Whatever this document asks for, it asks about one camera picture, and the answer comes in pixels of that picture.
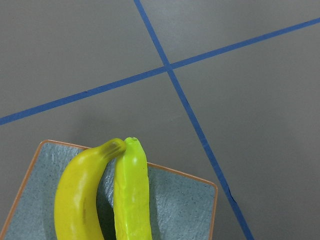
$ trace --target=yellow-green toy vegetable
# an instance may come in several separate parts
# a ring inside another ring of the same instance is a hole
[[[117,240],[152,240],[146,154],[135,137],[124,140],[126,151],[116,158],[113,186]]]
[[[54,227],[58,240],[104,240],[96,195],[105,168],[126,150],[124,141],[111,139],[82,151],[65,168],[54,200]]]

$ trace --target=tray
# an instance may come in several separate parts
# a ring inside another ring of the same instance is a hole
[[[38,146],[0,234],[0,240],[56,240],[54,199],[63,170],[88,147],[54,140]],[[104,237],[115,240],[113,176],[104,171],[97,212]],[[154,240],[211,240],[217,186],[207,180],[148,162],[150,223]]]

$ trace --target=blue line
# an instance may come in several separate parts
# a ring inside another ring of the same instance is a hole
[[[111,82],[111,83],[103,85],[103,86],[92,88],[88,91],[83,91],[83,92],[80,92],[80,93],[77,93],[74,95],[70,95],[70,96],[67,96],[64,98],[60,98],[58,100],[54,100],[54,101],[39,105],[39,106],[35,106],[35,107],[29,108],[29,109],[26,109],[26,110],[23,110],[20,112],[16,112],[16,113],[13,113],[8,116],[1,117],[0,118],[0,126],[7,124],[7,123],[10,123],[10,122],[13,122],[13,121],[16,121],[16,120],[19,120],[19,119],[23,119],[25,117],[28,117],[28,116],[31,116],[34,114],[38,114],[38,113],[62,106],[62,105],[66,105],[66,104],[69,104],[69,103],[72,103],[72,102],[75,102],[75,101],[78,101],[81,99],[85,99],[85,98],[88,98],[88,97],[91,97],[91,96],[94,96],[94,95],[97,95],[97,94],[100,94],[100,93],[103,93],[103,92],[106,92],[106,91],[109,91],[112,89],[116,89],[116,88],[119,88],[119,87],[122,87],[122,86],[125,86],[128,84],[132,84],[134,82],[137,82],[137,81],[140,81],[140,80],[143,80],[143,79],[155,76],[155,75],[159,75],[159,74],[162,74],[165,72],[166,72],[166,69],[165,69],[165,67],[162,66],[162,67],[150,70],[150,71],[146,71],[146,72],[134,75],[134,76],[130,76],[130,77],[118,80],[118,81]]]
[[[181,68],[185,65],[193,64],[193,63],[199,62],[199,61],[207,59],[207,58],[212,58],[212,57],[220,55],[220,54],[224,54],[224,53],[227,53],[227,52],[239,49],[239,48],[243,48],[243,47],[246,47],[246,46],[267,40],[267,39],[271,39],[271,38],[274,38],[274,37],[277,37],[277,36],[280,36],[283,34],[287,34],[287,33],[290,33],[290,32],[293,32],[293,31],[296,31],[299,29],[310,27],[310,26],[318,24],[318,23],[320,23],[320,17],[313,19],[313,20],[310,20],[310,21],[299,23],[297,25],[289,26],[289,27],[286,27],[286,28],[283,28],[283,29],[280,29],[277,31],[273,31],[273,32],[270,32],[270,33],[267,33],[264,35],[260,35],[260,36],[253,37],[253,38],[250,38],[250,39],[247,39],[244,41],[240,41],[240,42],[237,42],[237,43],[234,43],[234,44],[222,47],[222,48],[218,48],[216,50],[212,50],[212,51],[209,51],[209,52],[197,55],[197,56],[193,56],[193,57],[181,60],[181,61],[177,61],[175,63],[172,63],[171,67],[173,69]]]
[[[170,63],[168,61],[168,58],[165,54],[165,51],[163,50],[163,48],[158,40],[158,37],[157,37],[157,35],[151,25],[151,22],[147,16],[142,4],[140,3],[139,0],[134,0],[134,3],[135,3],[135,5],[141,15],[141,18],[142,18],[149,34],[150,34],[150,37],[153,41],[154,46],[159,53],[159,56],[163,62],[163,65],[165,66],[165,68],[167,70],[167,73],[171,79],[171,82],[174,86],[174,89],[177,92],[186,113],[188,114],[188,117],[193,125],[193,128],[194,128],[196,134],[198,135],[198,138],[202,144],[202,147],[204,148],[205,153],[206,153],[207,157],[209,158],[210,163],[211,163],[211,165],[212,165],[212,167],[213,167],[213,169],[214,169],[214,171],[215,171],[215,173],[221,183],[222,189],[223,189],[223,191],[224,191],[224,193],[225,193],[225,195],[226,195],[226,197],[232,207],[232,210],[233,210],[233,212],[234,212],[234,214],[235,214],[235,216],[236,216],[236,218],[242,228],[242,231],[243,231],[246,239],[247,240],[254,240],[254,237],[249,229],[249,226],[248,226],[237,202],[232,197],[227,180],[226,180],[226,178],[225,178],[225,176],[224,176],[224,174],[218,164],[218,161],[217,161],[217,159],[216,159],[216,157],[215,157],[215,155],[214,155],[214,153],[213,153],[213,151],[207,141],[207,138],[206,138],[206,136],[205,136],[198,120],[197,120],[196,115],[195,115],[194,111],[192,110],[192,108],[187,100],[187,97],[179,84],[179,81],[173,71],[173,67],[172,67],[172,65],[170,65]]]

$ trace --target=gray surface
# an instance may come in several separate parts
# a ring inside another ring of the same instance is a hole
[[[142,1],[172,62],[320,17],[317,0],[168,3]],[[0,117],[161,65],[132,1],[0,13]],[[175,70],[256,239],[319,238],[319,39],[316,25]],[[1,125],[0,226],[41,141],[128,136],[151,162],[215,182],[214,239],[245,239],[166,74]]]
[[[320,236],[319,32],[175,71],[256,239]]]
[[[56,239],[54,225],[55,189],[69,163],[81,150],[76,147],[45,143],[25,186],[5,240]],[[101,216],[113,206],[115,161],[103,174],[97,193],[97,211]],[[152,238],[157,240],[208,240],[215,188],[212,185],[148,167],[150,185],[150,223]],[[111,232],[108,217],[99,218],[102,231]]]

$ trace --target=square plate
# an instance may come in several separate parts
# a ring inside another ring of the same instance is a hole
[[[38,146],[0,234],[0,240],[55,240],[54,201],[69,161],[88,147],[45,140]],[[115,161],[97,191],[104,237],[116,239],[113,213]],[[154,240],[210,240],[217,186],[207,180],[148,162],[150,223]]]

